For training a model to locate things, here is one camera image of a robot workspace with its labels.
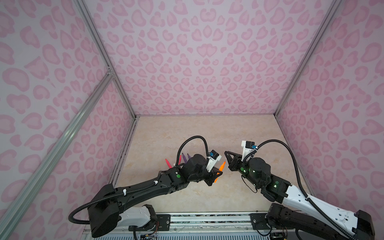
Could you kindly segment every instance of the orange marker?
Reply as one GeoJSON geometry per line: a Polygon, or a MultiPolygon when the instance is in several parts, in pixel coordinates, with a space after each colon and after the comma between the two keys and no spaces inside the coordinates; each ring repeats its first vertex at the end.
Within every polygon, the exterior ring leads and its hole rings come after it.
{"type": "Polygon", "coordinates": [[[166,162],[167,162],[167,165],[169,168],[172,168],[172,165],[168,162],[168,160],[166,159],[166,162]]]}
{"type": "Polygon", "coordinates": [[[225,162],[220,166],[219,171],[222,171],[224,169],[225,162]]]}

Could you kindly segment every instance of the pink heart-patterned wall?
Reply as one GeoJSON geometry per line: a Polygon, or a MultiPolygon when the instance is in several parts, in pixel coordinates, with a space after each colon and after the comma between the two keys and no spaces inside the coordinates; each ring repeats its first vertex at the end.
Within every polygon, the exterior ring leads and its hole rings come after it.
{"type": "MultiPolygon", "coordinates": [[[[80,239],[84,225],[70,223],[68,215],[109,182],[130,124],[110,83],[9,239],[80,239]]],[[[87,220],[88,213],[75,218],[87,220]]]]}
{"type": "Polygon", "coordinates": [[[0,5],[1,217],[106,68],[71,0],[0,5]]]}
{"type": "Polygon", "coordinates": [[[274,113],[331,1],[87,0],[136,114],[274,113]]]}
{"type": "Polygon", "coordinates": [[[279,124],[318,198],[368,212],[384,239],[383,1],[345,1],[279,124]]]}

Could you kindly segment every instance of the ventilation grille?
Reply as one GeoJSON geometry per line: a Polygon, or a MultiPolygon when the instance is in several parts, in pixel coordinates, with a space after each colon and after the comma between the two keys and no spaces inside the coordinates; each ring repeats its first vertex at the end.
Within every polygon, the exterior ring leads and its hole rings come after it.
{"type": "MultiPolygon", "coordinates": [[[[108,234],[108,236],[95,238],[94,240],[134,240],[132,234],[128,236],[121,236],[122,234],[108,234]]],[[[166,233],[157,237],[157,240],[270,240],[269,237],[263,237],[257,233],[244,234],[244,233],[196,233],[191,236],[190,233],[166,233]]]]}

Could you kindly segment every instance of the beige tabletop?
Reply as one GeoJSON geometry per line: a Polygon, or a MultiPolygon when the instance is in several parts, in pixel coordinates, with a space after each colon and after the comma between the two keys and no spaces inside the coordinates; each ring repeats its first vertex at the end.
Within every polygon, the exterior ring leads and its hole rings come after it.
{"type": "MultiPolygon", "coordinates": [[[[273,115],[140,117],[116,186],[156,177],[159,170],[168,169],[165,159],[173,165],[180,145],[194,135],[203,136],[209,151],[214,149],[222,155],[217,168],[226,161],[225,151],[242,154],[242,140],[256,145],[268,139],[285,142],[273,115]]],[[[201,139],[194,139],[182,152],[204,156],[204,144],[201,139]]],[[[255,156],[271,165],[272,174],[297,185],[292,159],[281,144],[268,143],[255,156]]],[[[303,177],[301,181],[307,189],[303,177]]],[[[267,211],[271,202],[259,192],[253,193],[240,173],[231,172],[226,163],[223,175],[211,187],[205,182],[191,182],[186,189],[154,197],[138,206],[144,204],[151,204],[156,212],[228,212],[267,211]]]]}

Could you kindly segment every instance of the purple marker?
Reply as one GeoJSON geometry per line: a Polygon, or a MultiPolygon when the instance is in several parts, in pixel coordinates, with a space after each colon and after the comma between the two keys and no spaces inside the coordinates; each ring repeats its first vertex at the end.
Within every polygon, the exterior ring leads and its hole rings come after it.
{"type": "Polygon", "coordinates": [[[184,162],[187,163],[187,159],[186,159],[184,153],[181,153],[181,154],[183,155],[184,162]]]}

